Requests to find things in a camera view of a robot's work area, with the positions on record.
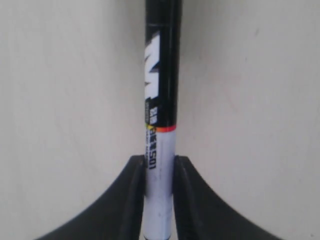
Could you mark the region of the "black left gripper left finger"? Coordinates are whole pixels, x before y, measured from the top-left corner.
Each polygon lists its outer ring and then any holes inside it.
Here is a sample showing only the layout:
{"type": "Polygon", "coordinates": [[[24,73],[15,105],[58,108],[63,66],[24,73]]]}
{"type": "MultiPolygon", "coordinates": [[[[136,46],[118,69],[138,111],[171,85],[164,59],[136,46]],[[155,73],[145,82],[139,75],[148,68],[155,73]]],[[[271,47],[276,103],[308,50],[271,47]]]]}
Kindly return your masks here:
{"type": "Polygon", "coordinates": [[[145,158],[133,155],[110,187],[88,208],[41,240],[138,240],[145,191],[145,158]]]}

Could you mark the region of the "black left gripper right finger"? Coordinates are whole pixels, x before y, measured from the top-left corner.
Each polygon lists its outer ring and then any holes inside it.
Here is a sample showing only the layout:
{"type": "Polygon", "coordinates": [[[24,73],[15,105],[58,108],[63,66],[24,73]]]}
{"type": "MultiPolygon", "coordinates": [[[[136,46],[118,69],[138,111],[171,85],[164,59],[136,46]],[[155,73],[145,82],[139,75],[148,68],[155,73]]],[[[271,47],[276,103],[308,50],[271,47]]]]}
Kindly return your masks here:
{"type": "Polygon", "coordinates": [[[186,156],[174,159],[173,203],[179,240],[278,239],[228,205],[186,156]]]}

